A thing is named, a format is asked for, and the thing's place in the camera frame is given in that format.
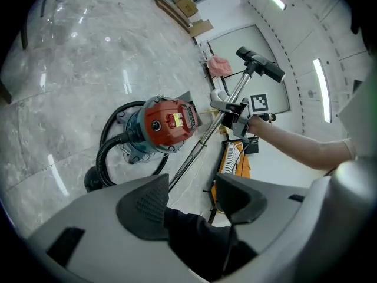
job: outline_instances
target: hand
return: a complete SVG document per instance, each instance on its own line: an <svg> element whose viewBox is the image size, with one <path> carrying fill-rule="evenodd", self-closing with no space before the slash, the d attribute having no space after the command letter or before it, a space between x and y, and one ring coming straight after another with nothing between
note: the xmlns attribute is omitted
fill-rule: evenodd
<svg viewBox="0 0 377 283"><path fill-rule="evenodd" d="M247 129L247 132L258 135L260 125L262 125L263 123L264 121L259 116L253 115L249 119L249 129Z"/></svg>

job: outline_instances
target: warning label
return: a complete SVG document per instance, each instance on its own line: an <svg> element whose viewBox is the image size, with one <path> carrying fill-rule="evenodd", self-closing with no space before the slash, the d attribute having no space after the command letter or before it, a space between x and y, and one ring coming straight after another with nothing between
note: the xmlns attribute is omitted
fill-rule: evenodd
<svg viewBox="0 0 377 283"><path fill-rule="evenodd" d="M182 113L173 113L174 115L174 121L176 122L176 127L181 127L183 126L183 121L182 121Z"/></svg>

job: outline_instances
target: vacuum wand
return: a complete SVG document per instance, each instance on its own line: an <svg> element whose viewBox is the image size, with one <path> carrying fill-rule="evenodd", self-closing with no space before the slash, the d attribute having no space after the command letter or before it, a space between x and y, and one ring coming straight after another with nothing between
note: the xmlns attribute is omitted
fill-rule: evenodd
<svg viewBox="0 0 377 283"><path fill-rule="evenodd" d="M240 81L237 83L236 88L234 88L232 94L227 99L228 103L234 103L238 99L239 94L241 93L242 89L246 86L247 82L249 82L252 73L255 71L256 64L251 63L250 69L247 72L242 74ZM203 134L201 139L196 143L195 147L192 149L190 155L184 161L183 165L178 169L177 173L174 175L173 179L169 183L169 192L172 188L177 184L177 182L181 179L181 177L185 174L185 172L189 169L191 164L195 161L199 153L202 149L206 146L208 139L210 139L211 135L220 127L221 123L223 122L225 112L220 111L214 121L212 122L211 126L208 130Z"/></svg>
<svg viewBox="0 0 377 283"><path fill-rule="evenodd" d="M277 65L270 62L266 58L262 57L261 55L257 54L256 52L247 49L246 47L242 46L239 48L236 52L236 54L243 60L245 60L245 66L246 69L242 74L242 77L240 81L237 83L236 87L234 88L232 94L227 99L227 103L235 103L239 97L239 94L244 89L246 84L251 79L251 76L254 72L257 72L259 75L266 74L273 80L280 83L285 73L283 70L281 70ZM208 130L204 133L204 135L201 137L201 139L197 142L195 147L192 149L190 155L182 166L178 169L177 173L174 175L173 179L169 183L169 192L172 190L172 188L177 184L177 182L182 178L182 176L185 174L185 172L189 169L189 167L192 165L192 163L196 160L199 153L202 151L203 147L206 146L206 143L208 139L211 137L211 135L220 127L222 124L224 118L225 118L226 112L221 111L217 115L217 117L212 122L211 126L208 128Z"/></svg>

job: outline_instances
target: power cord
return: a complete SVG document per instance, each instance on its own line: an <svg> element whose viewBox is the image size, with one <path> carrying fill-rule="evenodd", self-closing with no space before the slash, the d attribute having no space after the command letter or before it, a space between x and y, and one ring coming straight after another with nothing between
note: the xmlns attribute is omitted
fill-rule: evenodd
<svg viewBox="0 0 377 283"><path fill-rule="evenodd" d="M240 157L241 157L241 154L247 149L247 147L250 146L250 144L253 142L254 138L255 138L255 134L254 134L254 136L252 137L251 141L249 141L249 143L246 145L246 147L244 147L244 148L242 149L242 151L240 152L240 154L238 155L237 160L236 160L236 162L234 163L234 166L232 167L232 173L233 173L234 168L235 168L236 165L237 165L238 160L239 160Z"/></svg>

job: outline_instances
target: gray floor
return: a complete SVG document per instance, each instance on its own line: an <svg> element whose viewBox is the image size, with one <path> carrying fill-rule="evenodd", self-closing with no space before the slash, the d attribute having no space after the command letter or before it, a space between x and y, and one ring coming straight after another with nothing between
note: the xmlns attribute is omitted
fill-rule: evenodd
<svg viewBox="0 0 377 283"><path fill-rule="evenodd" d="M0 187L22 236L85 194L84 175L117 107L191 90L199 111L210 108L199 51L153 0L48 0L42 18L40 10L38 0L29 12L28 48L17 37L0 75L13 95L11 105L0 102ZM170 156L164 173L176 172L202 132ZM170 193L170 206L209 215L202 190L220 141L215 134ZM130 168L119 148L108 161L118 183L151 174L159 162Z"/></svg>

